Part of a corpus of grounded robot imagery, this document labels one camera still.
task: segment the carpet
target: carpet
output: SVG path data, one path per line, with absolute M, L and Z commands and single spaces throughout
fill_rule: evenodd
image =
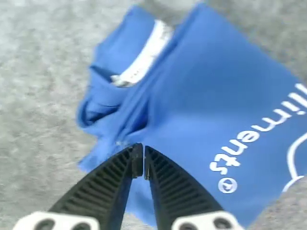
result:
M 0 229 L 47 210 L 84 173 L 94 145 L 75 124 L 93 48 L 134 3 L 170 24 L 196 0 L 0 1 Z M 208 0 L 272 58 L 307 81 L 307 0 Z M 253 230 L 305 229 L 307 178 L 267 208 Z M 123 229 L 151 229 L 126 214 Z

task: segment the fabric fold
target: fabric fold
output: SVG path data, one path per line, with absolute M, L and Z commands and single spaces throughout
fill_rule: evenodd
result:
M 99 140 L 80 162 L 87 172 L 140 142 L 184 168 L 244 227 L 307 173 L 307 88 L 203 3 L 123 98 L 92 84 L 92 123 L 83 128 Z M 149 183 L 133 180 L 126 211 L 154 226 L 153 208 Z

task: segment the white curved line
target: white curved line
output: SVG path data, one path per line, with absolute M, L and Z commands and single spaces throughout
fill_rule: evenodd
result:
M 289 173 L 291 176 L 291 180 L 285 185 L 283 188 L 283 192 L 286 192 L 288 188 L 290 188 L 291 185 L 293 185 L 296 181 L 303 178 L 304 176 L 297 175 L 296 167 L 295 167 L 295 153 L 297 148 L 305 141 L 307 140 L 307 133 L 302 135 L 300 138 L 298 138 L 293 144 L 289 147 L 288 153 L 287 153 L 287 164 L 289 168 Z
M 305 140 L 307 140 L 307 133 L 297 139 L 293 144 L 290 146 L 288 153 L 287 153 L 287 164 L 289 168 L 290 175 L 292 179 L 298 177 L 296 168 L 295 168 L 295 152 L 298 146 L 300 146 Z
M 288 191 L 288 189 L 296 182 L 298 181 L 299 179 L 302 179 L 304 176 L 298 176 L 292 180 L 290 180 L 286 185 L 285 187 L 283 188 L 283 193 Z

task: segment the printed logo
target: printed logo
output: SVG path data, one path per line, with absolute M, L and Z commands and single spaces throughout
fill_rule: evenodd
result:
M 288 94 L 288 100 L 280 103 L 280 108 L 273 110 L 273 113 L 279 116 L 279 119 L 272 119 L 270 117 L 263 117 L 263 125 L 252 125 L 249 130 L 241 131 L 237 136 L 229 140 L 228 146 L 221 147 L 213 161 L 210 162 L 209 168 L 213 172 L 218 172 L 220 175 L 227 175 L 229 167 L 240 167 L 240 155 L 244 154 L 245 150 L 249 148 L 251 142 L 257 141 L 261 138 L 261 134 L 270 132 L 276 126 L 286 122 L 288 119 L 296 115 L 306 115 L 307 99 L 303 97 L 307 95 L 307 88 L 301 84 L 295 84 L 295 88 L 300 90 L 300 94 L 291 92 Z M 287 164 L 292 180 L 289 181 L 283 189 L 283 192 L 294 184 L 303 176 L 298 176 L 295 168 L 294 157 L 296 149 L 305 140 L 307 140 L 307 133 L 298 138 L 289 148 L 287 153 Z M 222 178 L 218 184 L 222 193 L 233 193 L 237 189 L 236 181 L 232 178 Z
M 235 179 L 226 177 L 219 181 L 218 187 L 222 193 L 230 194 L 238 188 L 238 184 Z
M 295 154 L 297 148 L 303 144 L 307 140 L 307 133 L 305 133 L 303 136 L 299 137 L 298 139 L 293 142 L 293 144 L 288 149 L 287 153 L 287 164 L 289 168 L 289 173 L 291 175 L 291 180 L 285 185 L 283 188 L 283 192 L 286 192 L 296 181 L 303 178 L 304 176 L 299 176 L 296 171 L 295 167 Z

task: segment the blue cloth bag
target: blue cloth bag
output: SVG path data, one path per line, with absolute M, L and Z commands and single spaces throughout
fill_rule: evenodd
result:
M 145 77 L 115 87 L 142 50 L 154 18 L 133 7 L 96 49 L 77 122 L 98 141 L 87 172 L 127 145 L 151 146 L 190 173 L 247 227 L 307 173 L 307 88 L 198 4 Z M 127 212 L 155 226 L 150 186 L 132 182 Z

